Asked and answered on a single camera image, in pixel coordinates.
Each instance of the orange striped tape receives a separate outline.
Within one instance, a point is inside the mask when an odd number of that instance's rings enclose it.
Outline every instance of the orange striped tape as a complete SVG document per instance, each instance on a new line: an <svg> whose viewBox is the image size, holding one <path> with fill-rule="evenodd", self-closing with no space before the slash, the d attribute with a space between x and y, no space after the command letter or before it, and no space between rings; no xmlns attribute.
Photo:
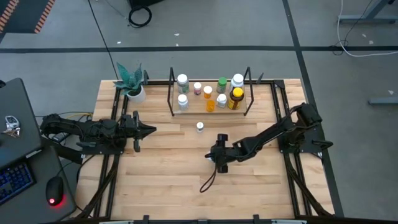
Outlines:
<svg viewBox="0 0 398 224"><path fill-rule="evenodd" d="M6 6L5 10L2 12L0 16L0 33L3 32L7 21L10 19L14 9L17 7L19 0L10 0L8 5Z"/></svg>
<svg viewBox="0 0 398 224"><path fill-rule="evenodd" d="M35 33L36 34L38 34L42 30L42 28L44 26L44 22L47 19L47 17L49 16L51 8L53 7L53 5L54 5L54 0L49 0L47 2L47 5L45 6L45 8L43 10L43 13L40 16L39 21L37 21L37 24L36 24L36 27L35 27Z"/></svg>

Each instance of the wooden tabletop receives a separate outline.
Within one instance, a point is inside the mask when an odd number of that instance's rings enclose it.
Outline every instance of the wooden tabletop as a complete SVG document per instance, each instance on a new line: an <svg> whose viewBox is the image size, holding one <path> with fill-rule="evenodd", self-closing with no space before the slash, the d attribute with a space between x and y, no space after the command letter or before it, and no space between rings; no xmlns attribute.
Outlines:
<svg viewBox="0 0 398 224"><path fill-rule="evenodd" d="M284 81L290 107L303 103L300 80ZM213 186L199 193L214 170L215 164L204 155L214 145L218 133L229 135L227 146L230 146L276 122L269 85L253 86L255 100L246 117L242 114L176 114L172 117L167 105L167 86L145 86L145 90L145 102L129 103L127 113L138 110L141 121L157 127L157 131L141 141L140 153L134 152L131 139L127 142L119 163L113 220L142 220L143 215L150 215L151 220L251 219L254 214L260 218L294 217L284 159L277 141L265 145L248 161L230 163L227 174L217 174ZM110 118L114 92L112 81L101 82L94 119ZM196 131L199 121L205 124L202 133ZM321 160L311 154L302 154L301 160L307 187L323 207L333 213ZM76 203L81 208L98 188L102 161L103 156L95 156L81 169L76 190ZM303 214L301 194L297 195ZM102 215L108 194L103 198Z"/></svg>

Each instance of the computer mouse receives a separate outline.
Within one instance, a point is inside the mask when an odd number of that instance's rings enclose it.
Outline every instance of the computer mouse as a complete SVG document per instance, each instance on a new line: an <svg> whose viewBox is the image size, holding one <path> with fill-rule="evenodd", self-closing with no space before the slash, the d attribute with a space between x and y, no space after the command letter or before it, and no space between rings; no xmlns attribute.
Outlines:
<svg viewBox="0 0 398 224"><path fill-rule="evenodd" d="M45 198L51 206L58 205L63 198L63 181L61 177L52 177L45 188Z"/></svg>

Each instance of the concrete floor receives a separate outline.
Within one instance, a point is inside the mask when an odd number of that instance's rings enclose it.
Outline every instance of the concrete floor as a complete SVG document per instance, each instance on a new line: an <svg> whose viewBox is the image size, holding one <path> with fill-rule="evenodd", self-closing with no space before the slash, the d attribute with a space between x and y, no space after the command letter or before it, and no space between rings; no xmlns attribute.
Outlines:
<svg viewBox="0 0 398 224"><path fill-rule="evenodd" d="M108 1L128 14L125 0ZM344 13L362 14L367 4L346 0ZM92 5L109 47L293 46L284 5L278 0L166 0L150 7L152 22L141 29L128 27L104 0ZM337 42L340 0L289 0L289 5L301 46ZM397 7L387 6L381 14L396 15ZM144 16L137 14L137 19ZM349 28L341 26L341 33ZM358 25L348 40L350 46L370 46L370 40L371 46L398 45L397 33L397 25ZM81 47L104 47L86 0L57 0L41 33L6 34L0 43L0 49ZM264 72L264 78L302 78L294 51L111 55L130 70L142 63L151 78L167 78L169 67L192 78L215 78L243 72L247 66L254 77ZM393 96L398 93L398 55L353 58L304 52L303 57L326 139L335 143L330 157L344 215L398 220L397 107L367 104L370 97L390 96L389 90ZM36 115L92 111L100 80L115 79L107 53L0 54L0 68L0 79L24 80Z"/></svg>

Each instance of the black keyboard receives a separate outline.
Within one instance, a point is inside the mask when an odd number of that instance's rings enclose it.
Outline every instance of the black keyboard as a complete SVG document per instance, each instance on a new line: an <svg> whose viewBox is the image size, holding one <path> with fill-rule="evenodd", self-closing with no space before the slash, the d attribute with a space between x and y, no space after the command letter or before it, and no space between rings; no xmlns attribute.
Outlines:
<svg viewBox="0 0 398 224"><path fill-rule="evenodd" d="M17 162L0 170L0 205L34 184L26 162Z"/></svg>

